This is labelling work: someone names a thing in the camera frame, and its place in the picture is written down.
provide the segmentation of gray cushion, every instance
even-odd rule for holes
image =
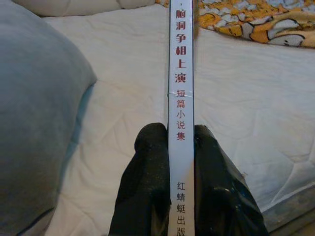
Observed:
[[[95,81],[74,44],[0,1],[0,234],[52,215],[79,102]]]

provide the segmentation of bed sheet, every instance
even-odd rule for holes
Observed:
[[[168,10],[156,4],[44,20],[80,48],[98,77],[81,102],[46,235],[106,235],[137,133],[166,124]],[[313,49],[200,31],[195,123],[210,128],[262,212],[306,189],[315,197],[314,61]]]

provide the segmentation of orange patterned fabric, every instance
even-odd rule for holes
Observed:
[[[168,7],[169,0],[156,0]],[[315,48],[315,0],[200,0],[199,26],[235,37]]]

